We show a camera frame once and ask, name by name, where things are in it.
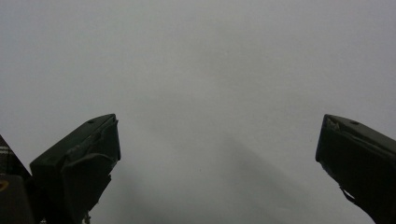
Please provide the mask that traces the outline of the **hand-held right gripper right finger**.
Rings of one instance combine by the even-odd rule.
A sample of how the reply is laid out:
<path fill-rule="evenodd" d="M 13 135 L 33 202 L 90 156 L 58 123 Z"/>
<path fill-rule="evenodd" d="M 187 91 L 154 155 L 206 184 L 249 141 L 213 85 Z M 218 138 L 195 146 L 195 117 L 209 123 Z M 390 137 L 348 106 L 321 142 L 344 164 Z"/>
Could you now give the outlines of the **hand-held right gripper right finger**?
<path fill-rule="evenodd" d="M 375 224 L 396 224 L 396 140 L 355 120 L 326 114 L 315 159 Z"/>

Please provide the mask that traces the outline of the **dark plaid cloth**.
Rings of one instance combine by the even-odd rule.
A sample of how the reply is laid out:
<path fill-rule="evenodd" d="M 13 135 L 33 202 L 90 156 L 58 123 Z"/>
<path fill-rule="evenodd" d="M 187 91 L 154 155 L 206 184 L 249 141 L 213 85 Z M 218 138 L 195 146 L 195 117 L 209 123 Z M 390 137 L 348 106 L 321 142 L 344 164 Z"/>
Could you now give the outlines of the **dark plaid cloth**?
<path fill-rule="evenodd" d="M 0 134 L 0 175 L 18 175 L 28 179 L 31 175 Z"/>

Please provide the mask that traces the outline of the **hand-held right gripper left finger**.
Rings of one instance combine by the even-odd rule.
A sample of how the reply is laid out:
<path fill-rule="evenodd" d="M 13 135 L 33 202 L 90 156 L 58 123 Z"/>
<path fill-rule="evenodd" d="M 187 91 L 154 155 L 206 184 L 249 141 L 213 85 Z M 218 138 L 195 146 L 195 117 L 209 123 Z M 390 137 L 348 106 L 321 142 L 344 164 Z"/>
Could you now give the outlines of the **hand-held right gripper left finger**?
<path fill-rule="evenodd" d="M 90 119 L 30 163 L 49 224 L 81 224 L 98 203 L 120 160 L 114 114 Z"/>

